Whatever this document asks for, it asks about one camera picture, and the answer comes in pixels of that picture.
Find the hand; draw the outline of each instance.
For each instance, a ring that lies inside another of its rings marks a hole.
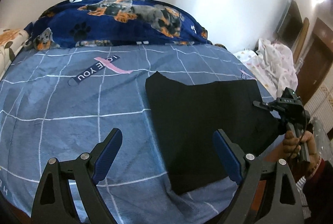
[[[288,160],[288,164],[290,166],[291,172],[294,176],[295,181],[297,182],[301,177],[307,175],[308,171],[315,167],[319,160],[319,155],[317,153],[316,142],[314,140],[313,134],[309,131],[305,131],[305,134],[301,140],[302,143],[306,143],[309,150],[310,163],[297,163],[295,157],[297,153],[300,151],[301,146],[298,146],[296,149],[296,145],[299,142],[299,138],[295,138],[292,131],[288,131],[284,135],[283,140],[283,152],[285,153],[286,159]]]

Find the screw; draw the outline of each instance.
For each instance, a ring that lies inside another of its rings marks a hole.
[[[253,160],[254,159],[254,155],[253,154],[247,154],[245,156],[248,160]]]
[[[284,160],[284,159],[279,159],[279,163],[281,164],[281,165],[285,165],[285,164],[287,164],[287,162],[286,162],[286,160]]]
[[[50,158],[49,159],[49,164],[54,164],[56,162],[56,159],[53,157],[53,158]]]
[[[89,154],[88,153],[81,154],[81,159],[86,160],[88,158],[89,158]]]

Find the bed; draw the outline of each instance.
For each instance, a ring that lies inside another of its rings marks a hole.
[[[69,85],[95,57],[113,55],[120,57],[117,67],[132,72],[105,68]],[[155,71],[184,84],[247,78],[242,71],[251,75],[227,50],[208,44],[21,52],[0,84],[0,179],[8,201],[30,215],[48,159],[75,159],[117,127],[123,145],[98,187],[118,223],[204,223],[224,210],[236,191],[228,178],[182,196],[170,190],[144,91],[146,78]],[[263,99],[272,100],[258,85]],[[74,182],[71,189],[84,221]]]
[[[182,195],[171,190],[145,92],[156,71],[187,85],[254,79],[233,54],[209,43],[192,16],[152,0],[67,0],[26,31],[32,48],[0,82],[0,184],[11,204],[31,215],[47,161],[76,159],[116,127],[123,144],[98,189],[118,223],[200,224],[228,206],[237,190],[228,178]],[[273,100],[258,86],[264,101]],[[88,221],[75,182],[70,186]]]

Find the white cloth pile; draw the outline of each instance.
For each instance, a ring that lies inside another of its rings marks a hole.
[[[281,43],[259,39],[258,51],[244,50],[234,54],[274,97],[286,87],[296,90],[298,79],[292,51]]]

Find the door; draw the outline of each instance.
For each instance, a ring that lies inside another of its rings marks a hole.
[[[317,91],[324,80],[333,62],[333,53],[316,35],[307,53],[304,64],[298,73],[297,96],[300,96],[305,105]]]

